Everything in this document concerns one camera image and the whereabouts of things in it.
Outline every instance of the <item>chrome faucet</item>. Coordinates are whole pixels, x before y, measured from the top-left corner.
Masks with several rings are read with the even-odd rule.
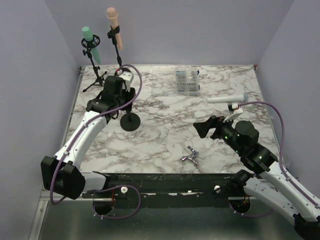
[[[184,162],[185,160],[188,159],[191,162],[193,162],[194,165],[198,165],[198,162],[196,161],[196,157],[198,156],[199,152],[193,149],[191,146],[187,146],[186,148],[189,149],[192,152],[192,154],[189,156],[183,156],[181,160]]]

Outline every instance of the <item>metal floor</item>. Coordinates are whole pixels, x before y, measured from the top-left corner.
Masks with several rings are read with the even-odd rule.
[[[269,208],[254,201],[250,214]],[[126,215],[121,209],[116,215]],[[91,201],[48,204],[41,240],[301,240],[281,215],[263,218],[233,214],[229,208],[147,209],[125,220],[93,217]]]

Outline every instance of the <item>gray wall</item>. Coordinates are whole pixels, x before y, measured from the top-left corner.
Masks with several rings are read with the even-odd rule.
[[[290,171],[320,197],[320,1],[295,0],[257,68],[265,100],[285,124]],[[280,123],[274,112],[280,139]]]
[[[293,0],[45,0],[75,59],[81,28],[100,36],[103,64],[117,64],[107,37],[114,7],[131,64],[257,64]]]
[[[43,0],[2,1],[0,29],[0,238],[25,240],[79,70]]]

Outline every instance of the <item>tripod stand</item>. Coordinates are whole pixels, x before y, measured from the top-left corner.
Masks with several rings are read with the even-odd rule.
[[[100,38],[97,35],[93,35],[92,41],[86,41],[84,38],[81,41],[81,44],[86,50],[83,50],[83,55],[87,55],[87,57],[90,59],[91,64],[93,66],[93,71],[96,75],[96,80],[90,84],[86,89],[83,89],[82,92],[86,92],[89,88],[92,86],[104,86],[104,76],[107,74],[107,71],[105,71],[101,76],[99,76],[98,70],[100,70],[99,66],[96,66],[93,60],[93,56],[91,53],[91,49],[97,47],[100,44]]]

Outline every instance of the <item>marble table surface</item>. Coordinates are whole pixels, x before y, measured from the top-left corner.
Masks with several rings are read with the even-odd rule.
[[[101,65],[100,73],[112,75],[117,66]],[[226,103],[207,103],[208,97],[247,93],[249,101],[263,100],[253,66],[207,65],[195,66],[200,74],[199,96],[152,96],[152,72],[166,65],[137,65],[142,74],[141,94],[133,103],[132,111],[141,119],[140,127],[126,132],[120,118],[111,120],[97,135],[88,149],[80,170],[83,173],[236,173],[245,169],[238,155],[222,140],[210,139],[213,129],[201,139],[192,124],[206,121],[211,115],[226,116]],[[67,137],[75,131],[86,111],[87,102],[102,90],[101,86],[82,92],[96,78],[87,66],[79,88]],[[134,75],[133,87],[139,87]],[[239,120],[251,121],[260,132],[259,142],[279,156],[267,109],[260,105],[244,106]],[[189,155],[190,145],[199,152],[198,165],[181,161]]]

